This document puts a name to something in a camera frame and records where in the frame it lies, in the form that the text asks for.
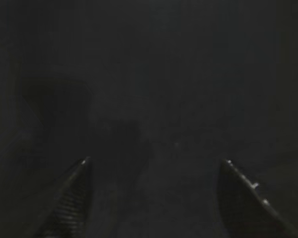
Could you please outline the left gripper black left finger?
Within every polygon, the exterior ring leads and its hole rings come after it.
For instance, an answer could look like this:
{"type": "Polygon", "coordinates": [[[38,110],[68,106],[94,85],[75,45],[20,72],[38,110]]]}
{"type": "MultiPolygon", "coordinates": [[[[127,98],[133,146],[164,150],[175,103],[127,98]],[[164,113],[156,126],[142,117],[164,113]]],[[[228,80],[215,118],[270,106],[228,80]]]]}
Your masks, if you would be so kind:
{"type": "Polygon", "coordinates": [[[38,229],[40,238],[83,238],[86,221],[86,176],[90,157],[78,161],[75,170],[55,195],[55,204],[38,229]]]}

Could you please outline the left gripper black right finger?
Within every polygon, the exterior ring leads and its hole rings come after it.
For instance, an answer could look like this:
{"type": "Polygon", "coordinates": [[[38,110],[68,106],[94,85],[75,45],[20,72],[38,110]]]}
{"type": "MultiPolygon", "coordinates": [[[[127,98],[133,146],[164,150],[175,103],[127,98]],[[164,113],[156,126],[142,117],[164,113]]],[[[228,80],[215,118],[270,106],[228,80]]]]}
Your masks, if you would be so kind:
{"type": "Polygon", "coordinates": [[[217,185],[219,212],[230,238],[298,238],[298,230],[275,210],[230,160],[222,160],[217,185]]]}

